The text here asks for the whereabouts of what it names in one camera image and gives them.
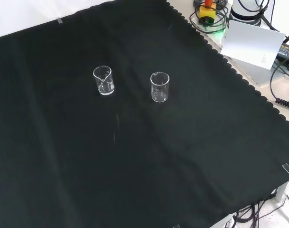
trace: black cloth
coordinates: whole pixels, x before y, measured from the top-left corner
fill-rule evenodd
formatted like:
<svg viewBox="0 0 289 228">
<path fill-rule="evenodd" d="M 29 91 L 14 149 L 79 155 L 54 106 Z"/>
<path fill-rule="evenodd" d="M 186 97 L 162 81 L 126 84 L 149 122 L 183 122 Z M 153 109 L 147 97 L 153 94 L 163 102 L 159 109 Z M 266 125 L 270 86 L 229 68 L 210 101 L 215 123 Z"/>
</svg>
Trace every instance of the black cloth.
<svg viewBox="0 0 289 228">
<path fill-rule="evenodd" d="M 288 181 L 285 163 L 289 122 L 163 0 L 0 38 L 0 228 L 208 228 Z"/>
</svg>

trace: white backdrop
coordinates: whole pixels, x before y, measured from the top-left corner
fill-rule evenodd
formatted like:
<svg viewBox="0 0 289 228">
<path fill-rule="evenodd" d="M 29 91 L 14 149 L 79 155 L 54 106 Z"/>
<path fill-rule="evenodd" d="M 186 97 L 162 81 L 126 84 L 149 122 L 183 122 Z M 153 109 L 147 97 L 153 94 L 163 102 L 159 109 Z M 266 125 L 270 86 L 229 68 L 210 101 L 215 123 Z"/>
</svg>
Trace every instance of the white backdrop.
<svg viewBox="0 0 289 228">
<path fill-rule="evenodd" d="M 106 1 L 112 0 L 0 0 L 0 37 Z M 267 18 L 270 18 L 273 1 L 270 0 Z M 289 0 L 276 1 L 273 26 L 282 33 L 289 34 Z"/>
<path fill-rule="evenodd" d="M 112 0 L 0 0 L 0 37 Z"/>
</svg>

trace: yellow device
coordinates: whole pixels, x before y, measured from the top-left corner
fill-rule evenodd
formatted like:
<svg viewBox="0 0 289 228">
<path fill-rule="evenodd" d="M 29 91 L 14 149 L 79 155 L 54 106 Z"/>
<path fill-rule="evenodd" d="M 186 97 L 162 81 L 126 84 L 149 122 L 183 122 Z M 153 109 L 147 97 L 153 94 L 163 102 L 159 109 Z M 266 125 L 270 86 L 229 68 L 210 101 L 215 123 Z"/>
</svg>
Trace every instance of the yellow device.
<svg viewBox="0 0 289 228">
<path fill-rule="evenodd" d="M 200 23 L 213 23 L 216 17 L 216 4 L 213 3 L 210 7 L 214 9 L 208 9 L 205 6 L 200 6 L 199 9 L 199 22 Z"/>
</svg>

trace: white card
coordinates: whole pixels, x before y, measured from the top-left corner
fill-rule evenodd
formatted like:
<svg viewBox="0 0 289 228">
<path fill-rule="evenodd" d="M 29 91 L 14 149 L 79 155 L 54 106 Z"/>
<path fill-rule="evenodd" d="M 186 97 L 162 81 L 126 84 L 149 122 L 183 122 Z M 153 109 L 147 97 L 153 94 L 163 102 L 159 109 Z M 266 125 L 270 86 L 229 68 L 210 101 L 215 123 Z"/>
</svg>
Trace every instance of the white card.
<svg viewBox="0 0 289 228">
<path fill-rule="evenodd" d="M 221 54 L 270 70 L 285 34 L 230 20 Z"/>
</svg>

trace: clear glass cup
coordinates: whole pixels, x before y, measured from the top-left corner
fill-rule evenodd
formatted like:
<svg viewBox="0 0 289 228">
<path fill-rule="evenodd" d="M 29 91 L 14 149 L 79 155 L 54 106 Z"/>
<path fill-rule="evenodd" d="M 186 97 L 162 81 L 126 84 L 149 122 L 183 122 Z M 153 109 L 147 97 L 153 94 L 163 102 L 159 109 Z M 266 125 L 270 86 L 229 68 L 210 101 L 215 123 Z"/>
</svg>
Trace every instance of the clear glass cup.
<svg viewBox="0 0 289 228">
<path fill-rule="evenodd" d="M 102 95 L 112 94 L 115 90 L 115 85 L 112 80 L 112 69 L 108 66 L 99 66 L 93 70 L 98 91 Z"/>
<path fill-rule="evenodd" d="M 163 72 L 156 72 L 150 77 L 152 99 L 164 102 L 168 99 L 169 76 Z"/>
</svg>

